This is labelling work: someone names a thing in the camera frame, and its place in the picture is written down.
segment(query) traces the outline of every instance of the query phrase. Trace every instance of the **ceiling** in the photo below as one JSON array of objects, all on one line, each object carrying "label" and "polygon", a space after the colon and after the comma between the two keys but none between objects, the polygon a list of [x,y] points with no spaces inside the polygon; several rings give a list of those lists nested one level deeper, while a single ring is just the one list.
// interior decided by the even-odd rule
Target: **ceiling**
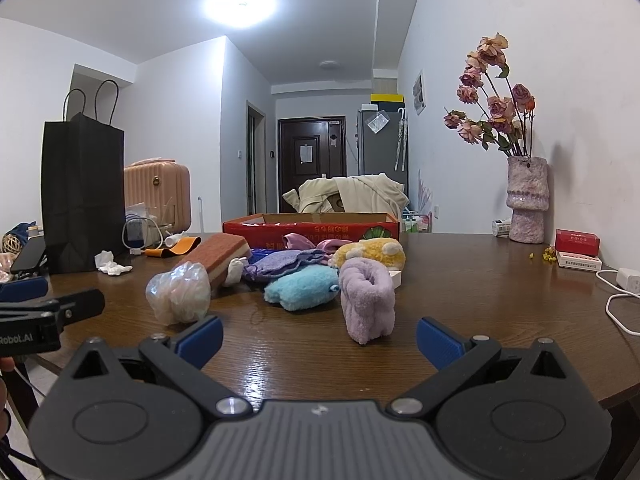
[{"label": "ceiling", "polygon": [[[243,30],[208,20],[203,1],[3,0],[0,16],[134,63],[226,34],[272,84],[285,84],[368,79],[374,51],[376,68],[396,68],[416,0],[379,0],[378,15],[377,0],[277,0],[270,19]],[[321,70],[327,59],[340,68]]]}]

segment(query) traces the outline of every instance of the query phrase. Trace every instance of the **ceramic vase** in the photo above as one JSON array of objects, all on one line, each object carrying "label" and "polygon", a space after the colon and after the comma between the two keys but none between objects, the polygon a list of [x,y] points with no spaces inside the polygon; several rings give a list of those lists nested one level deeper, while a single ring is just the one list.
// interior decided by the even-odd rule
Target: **ceramic vase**
[{"label": "ceramic vase", "polygon": [[544,212],[549,209],[546,160],[540,156],[509,157],[507,206],[513,209],[509,238],[524,244],[545,239]]}]

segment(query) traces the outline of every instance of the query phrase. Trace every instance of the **pink suitcase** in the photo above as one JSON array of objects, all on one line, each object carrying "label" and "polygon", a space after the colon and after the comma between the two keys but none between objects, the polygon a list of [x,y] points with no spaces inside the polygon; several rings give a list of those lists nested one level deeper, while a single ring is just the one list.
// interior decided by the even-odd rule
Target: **pink suitcase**
[{"label": "pink suitcase", "polygon": [[170,158],[148,158],[124,169],[126,206],[144,202],[160,225],[173,224],[174,233],[191,225],[189,170]]}]

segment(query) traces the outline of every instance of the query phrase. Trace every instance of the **wicker ball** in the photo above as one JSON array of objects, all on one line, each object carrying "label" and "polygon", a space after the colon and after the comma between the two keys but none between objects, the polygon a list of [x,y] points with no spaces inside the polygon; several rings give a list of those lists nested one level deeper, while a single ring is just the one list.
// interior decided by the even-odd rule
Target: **wicker ball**
[{"label": "wicker ball", "polygon": [[22,250],[22,244],[14,234],[7,233],[2,237],[2,252],[18,254]]}]

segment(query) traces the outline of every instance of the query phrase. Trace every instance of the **refrigerator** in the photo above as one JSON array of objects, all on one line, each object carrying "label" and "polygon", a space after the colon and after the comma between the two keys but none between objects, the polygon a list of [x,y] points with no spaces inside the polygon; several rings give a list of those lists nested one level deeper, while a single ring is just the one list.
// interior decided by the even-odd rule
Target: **refrigerator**
[{"label": "refrigerator", "polygon": [[398,148],[399,112],[386,112],[389,122],[378,133],[374,133],[367,124],[376,117],[376,112],[358,113],[358,174],[385,173],[391,180],[404,184],[404,194],[409,196],[409,141],[407,137],[407,156],[402,170],[404,149],[400,153],[398,170],[396,149]]}]

